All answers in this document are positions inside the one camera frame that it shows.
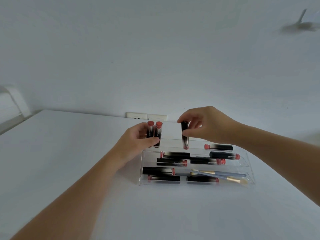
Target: person's left arm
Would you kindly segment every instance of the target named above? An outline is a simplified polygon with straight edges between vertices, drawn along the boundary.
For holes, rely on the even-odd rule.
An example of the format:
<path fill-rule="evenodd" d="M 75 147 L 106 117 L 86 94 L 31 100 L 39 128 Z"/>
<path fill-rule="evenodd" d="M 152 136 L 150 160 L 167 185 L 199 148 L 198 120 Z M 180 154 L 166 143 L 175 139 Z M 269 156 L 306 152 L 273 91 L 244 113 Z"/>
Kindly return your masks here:
<path fill-rule="evenodd" d="M 159 142 L 158 137 L 145 138 L 146 131 L 147 123 L 127 129 L 102 159 L 19 230 L 11 240 L 90 239 L 116 171 L 141 150 Z"/>

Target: wall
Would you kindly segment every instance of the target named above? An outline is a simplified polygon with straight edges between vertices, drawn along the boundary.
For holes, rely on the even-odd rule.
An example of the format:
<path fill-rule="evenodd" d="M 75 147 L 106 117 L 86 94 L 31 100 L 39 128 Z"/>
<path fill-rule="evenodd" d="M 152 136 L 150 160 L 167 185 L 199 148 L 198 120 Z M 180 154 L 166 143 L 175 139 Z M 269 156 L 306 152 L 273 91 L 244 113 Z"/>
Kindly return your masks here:
<path fill-rule="evenodd" d="M 122 117 L 213 105 L 281 134 L 319 129 L 318 0 L 0 0 L 0 84 L 33 111 Z"/>

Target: clear acrylic organizer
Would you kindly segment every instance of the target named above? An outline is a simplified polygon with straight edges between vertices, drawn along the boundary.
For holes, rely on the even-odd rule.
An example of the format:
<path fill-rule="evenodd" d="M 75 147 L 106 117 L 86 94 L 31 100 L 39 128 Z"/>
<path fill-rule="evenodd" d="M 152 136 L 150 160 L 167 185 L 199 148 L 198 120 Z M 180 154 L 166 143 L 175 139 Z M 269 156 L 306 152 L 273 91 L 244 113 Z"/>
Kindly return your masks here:
<path fill-rule="evenodd" d="M 189 142 L 189 149 L 185 150 L 182 147 L 182 140 L 177 139 L 161 139 L 160 147 L 150 147 L 142 151 L 141 157 L 141 166 L 140 166 L 140 185 L 158 185 L 158 184 L 175 184 L 175 185 L 253 185 L 254 184 L 254 175 L 251 170 L 250 161 L 246 150 L 233 146 L 233 151 L 222 151 L 222 150 L 211 150 L 204 149 L 204 144 L 208 143 L 207 141 L 192 141 Z M 191 157 L 209 157 L 211 151 L 214 152 L 227 152 L 235 153 L 240 155 L 239 160 L 230 160 L 226 159 L 225 164 L 222 165 L 208 165 L 208 164 L 193 164 L 190 163 L 189 159 L 186 159 L 186 163 L 183 165 L 157 165 L 157 158 L 161 158 L 161 152 L 187 152 L 190 153 Z M 143 167 L 161 167 L 165 169 L 173 169 L 174 176 L 165 177 L 165 181 L 162 180 L 161 175 L 151 176 L 150 174 L 143 174 Z M 228 172 L 228 173 L 242 173 L 246 174 L 245 177 L 232 177 L 233 179 L 240 180 L 230 181 L 225 178 L 219 178 L 216 182 L 213 179 L 210 179 L 210 182 L 198 182 L 197 179 L 189 178 L 190 170 L 195 169 L 199 171 L 219 171 L 219 172 Z"/>

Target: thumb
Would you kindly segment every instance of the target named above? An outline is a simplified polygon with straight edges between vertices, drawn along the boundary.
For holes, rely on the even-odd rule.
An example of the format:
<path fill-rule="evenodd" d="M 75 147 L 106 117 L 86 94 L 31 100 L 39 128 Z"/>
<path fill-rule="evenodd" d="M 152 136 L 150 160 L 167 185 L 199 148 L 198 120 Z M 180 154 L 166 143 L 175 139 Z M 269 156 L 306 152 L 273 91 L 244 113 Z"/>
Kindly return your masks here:
<path fill-rule="evenodd" d="M 147 147 L 152 147 L 156 145 L 159 141 L 159 137 L 149 137 L 145 139 L 140 139 L 139 144 L 142 149 L 145 149 Z"/>
<path fill-rule="evenodd" d="M 182 131 L 182 135 L 186 137 L 201 138 L 201 127 L 195 129 L 185 129 Z"/>

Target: white outlet cover plate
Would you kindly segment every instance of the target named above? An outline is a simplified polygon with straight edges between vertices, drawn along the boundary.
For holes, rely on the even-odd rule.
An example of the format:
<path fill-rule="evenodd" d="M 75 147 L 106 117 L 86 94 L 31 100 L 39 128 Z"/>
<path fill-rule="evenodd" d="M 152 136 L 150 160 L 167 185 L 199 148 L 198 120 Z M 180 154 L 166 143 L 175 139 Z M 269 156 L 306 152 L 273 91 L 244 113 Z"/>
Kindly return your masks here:
<path fill-rule="evenodd" d="M 146 120 L 147 119 L 147 114 L 146 113 L 130 113 L 127 112 L 125 115 L 127 118 L 136 118 L 136 119 L 141 119 L 141 120 Z"/>
<path fill-rule="evenodd" d="M 153 121 L 168 121 L 168 116 L 167 115 L 161 115 L 161 114 L 147 114 L 146 115 L 147 120 L 153 120 Z"/>

